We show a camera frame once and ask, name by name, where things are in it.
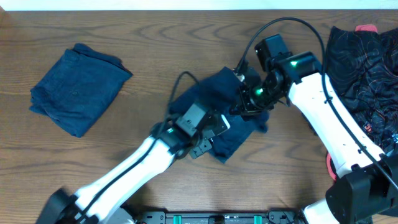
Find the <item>navy blue shorts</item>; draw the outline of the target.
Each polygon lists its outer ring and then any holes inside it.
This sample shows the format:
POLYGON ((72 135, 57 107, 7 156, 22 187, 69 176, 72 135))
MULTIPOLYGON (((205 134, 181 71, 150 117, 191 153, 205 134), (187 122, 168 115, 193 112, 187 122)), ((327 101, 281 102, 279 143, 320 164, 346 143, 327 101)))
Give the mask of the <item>navy blue shorts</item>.
POLYGON ((209 153, 225 163, 252 132, 266 133, 266 125, 269 115, 266 111, 256 116, 250 116, 244 120, 240 115, 231 115, 229 108, 238 97, 241 82, 235 77, 233 71, 227 67, 218 73, 200 81, 199 85, 193 85, 180 95, 170 106, 171 113, 184 114, 195 100, 200 100, 213 109, 225 115, 230 128, 213 138, 213 148, 209 153))

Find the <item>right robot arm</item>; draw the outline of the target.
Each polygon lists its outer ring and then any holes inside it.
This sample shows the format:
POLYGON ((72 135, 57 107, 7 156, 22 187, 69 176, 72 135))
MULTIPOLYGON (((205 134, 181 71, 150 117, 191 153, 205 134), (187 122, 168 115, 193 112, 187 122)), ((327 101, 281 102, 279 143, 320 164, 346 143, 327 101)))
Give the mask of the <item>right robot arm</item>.
POLYGON ((311 52, 293 54, 280 35, 255 46, 261 79, 247 62, 237 69, 243 85, 232 114, 244 118, 295 105, 325 145, 337 179, 325 198, 306 206, 306 223, 357 223, 397 208, 397 158, 388 157, 357 125, 311 52))

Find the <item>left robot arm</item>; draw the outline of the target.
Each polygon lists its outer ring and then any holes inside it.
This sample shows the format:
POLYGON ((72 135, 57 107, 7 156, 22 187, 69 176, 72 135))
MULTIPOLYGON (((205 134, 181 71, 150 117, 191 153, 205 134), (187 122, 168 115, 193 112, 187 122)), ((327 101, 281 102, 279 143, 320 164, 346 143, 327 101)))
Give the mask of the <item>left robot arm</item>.
POLYGON ((90 185, 69 196, 58 189, 47 200, 36 224, 106 223, 115 211, 151 178, 177 158, 174 149, 185 133, 160 123, 137 151, 90 185))

